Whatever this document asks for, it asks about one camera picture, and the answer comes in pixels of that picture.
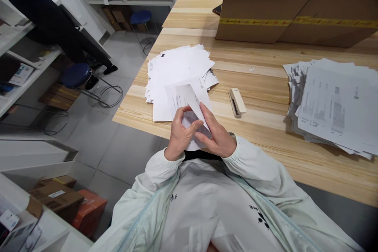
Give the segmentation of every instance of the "hand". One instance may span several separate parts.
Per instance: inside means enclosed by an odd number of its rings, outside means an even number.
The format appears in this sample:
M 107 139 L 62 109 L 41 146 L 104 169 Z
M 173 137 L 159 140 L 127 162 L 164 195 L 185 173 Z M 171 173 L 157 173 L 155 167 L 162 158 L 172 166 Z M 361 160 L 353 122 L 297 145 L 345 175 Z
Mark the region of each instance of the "hand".
M 193 134 L 204 124 L 202 120 L 194 121 L 189 128 L 182 124 L 184 112 L 191 111 L 190 106 L 181 107 L 176 111 L 170 130 L 170 139 L 164 156 L 169 161 L 175 161 L 189 145 Z
M 222 158 L 231 156 L 236 149 L 236 142 L 202 102 L 200 103 L 200 107 L 213 138 L 210 140 L 200 132 L 195 132 L 194 136 L 204 143 L 212 154 Z

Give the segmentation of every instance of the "black pants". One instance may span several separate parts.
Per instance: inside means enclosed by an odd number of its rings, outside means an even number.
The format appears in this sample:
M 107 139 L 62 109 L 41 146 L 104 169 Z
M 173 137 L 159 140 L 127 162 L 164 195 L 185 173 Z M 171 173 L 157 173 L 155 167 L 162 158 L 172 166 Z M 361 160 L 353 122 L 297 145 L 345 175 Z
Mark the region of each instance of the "black pants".
M 52 0 L 10 0 L 54 44 L 59 44 L 74 63 L 86 63 L 84 51 L 106 67 L 112 63 L 89 39 L 78 31 L 68 16 Z

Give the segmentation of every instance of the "blue stool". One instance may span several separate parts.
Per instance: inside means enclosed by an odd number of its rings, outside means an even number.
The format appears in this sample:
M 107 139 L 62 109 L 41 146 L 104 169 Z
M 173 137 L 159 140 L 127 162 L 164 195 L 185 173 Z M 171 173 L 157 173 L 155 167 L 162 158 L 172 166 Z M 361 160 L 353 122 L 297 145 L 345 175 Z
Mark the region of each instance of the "blue stool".
M 94 76 L 94 77 L 100 79 L 101 81 L 105 82 L 108 85 L 107 87 L 105 87 L 101 91 L 99 96 L 88 91 L 88 90 L 86 90 L 86 89 L 80 89 L 81 86 L 85 85 L 89 81 L 91 76 Z M 104 108 L 111 108 L 113 106 L 116 106 L 122 100 L 122 97 L 123 97 L 123 90 L 119 85 L 111 85 L 107 81 L 105 81 L 104 79 L 97 76 L 95 73 L 92 72 L 91 68 L 89 67 L 89 65 L 87 63 L 75 64 L 72 67 L 68 68 L 63 73 L 63 75 L 61 77 L 61 82 L 65 87 L 67 87 L 69 89 L 75 89 L 78 92 L 80 92 L 80 93 L 82 93 L 82 94 L 84 94 L 84 95 L 86 95 L 90 98 L 93 98 L 94 100 L 97 100 L 100 103 L 100 105 Z M 104 92 L 106 92 L 110 88 L 113 88 L 117 92 L 120 93 L 120 98 L 117 100 L 116 103 L 111 104 L 111 105 L 109 105 L 106 102 L 101 100 Z
M 154 22 L 156 33 L 159 34 L 155 21 L 152 21 L 151 19 L 152 19 L 152 14 L 151 14 L 150 11 L 147 11 L 147 10 L 140 10 L 139 12 L 134 13 L 130 18 L 131 28 L 133 29 L 133 32 L 134 32 L 135 36 L 137 37 L 137 39 L 138 39 L 138 41 L 139 41 L 139 43 L 140 43 L 140 45 L 143 49 L 143 53 L 145 55 L 147 55 L 145 53 L 146 46 L 151 44 L 151 43 L 154 43 L 154 41 L 152 41 L 152 37 L 151 37 L 150 31 L 148 30 L 146 23 L 149 22 L 149 21 Z M 133 25 L 140 25 L 140 24 L 144 24 L 146 26 L 148 35 L 150 36 L 150 37 L 148 37 L 147 33 L 146 33 L 146 38 L 148 40 L 148 43 L 144 47 L 143 47 L 139 37 L 137 36 L 137 33 L 135 32 L 135 29 L 134 29 L 134 26 L 133 26 Z

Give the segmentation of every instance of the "finger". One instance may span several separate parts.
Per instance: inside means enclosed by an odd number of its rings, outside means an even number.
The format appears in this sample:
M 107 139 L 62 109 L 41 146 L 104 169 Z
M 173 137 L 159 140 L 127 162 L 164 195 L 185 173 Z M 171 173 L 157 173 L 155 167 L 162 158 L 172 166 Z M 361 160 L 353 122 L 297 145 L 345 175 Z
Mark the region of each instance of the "finger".
M 214 128 L 218 124 L 218 121 L 215 119 L 214 114 L 202 102 L 200 102 L 200 108 L 210 131 L 212 131 L 211 128 Z
M 187 129 L 190 136 L 193 136 L 193 134 L 204 124 L 202 120 L 196 120 L 194 121 Z
M 205 134 L 202 134 L 200 132 L 195 132 L 194 136 L 202 143 L 204 143 L 210 150 L 214 149 L 217 145 L 217 143 L 213 140 L 210 140 L 206 137 Z
M 173 118 L 173 121 L 178 121 L 179 123 L 182 122 L 182 117 L 184 116 L 184 112 L 187 112 L 187 111 L 191 111 L 191 107 L 190 106 L 184 106 L 184 107 L 180 107 L 179 109 L 177 109 L 176 111 L 176 114 Z

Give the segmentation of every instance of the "white jacket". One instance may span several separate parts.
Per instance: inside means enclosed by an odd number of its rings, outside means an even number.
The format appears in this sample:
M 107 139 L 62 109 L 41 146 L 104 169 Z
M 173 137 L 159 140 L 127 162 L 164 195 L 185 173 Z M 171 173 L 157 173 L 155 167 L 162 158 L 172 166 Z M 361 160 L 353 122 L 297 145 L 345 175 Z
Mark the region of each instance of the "white jacket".
M 364 251 L 295 184 L 281 163 L 230 134 L 237 147 L 223 159 L 226 174 L 257 203 L 287 251 Z M 183 153 L 179 160 L 168 161 L 162 150 L 149 160 L 145 172 L 115 205 L 110 228 L 91 252 L 159 251 L 170 195 L 184 157 Z

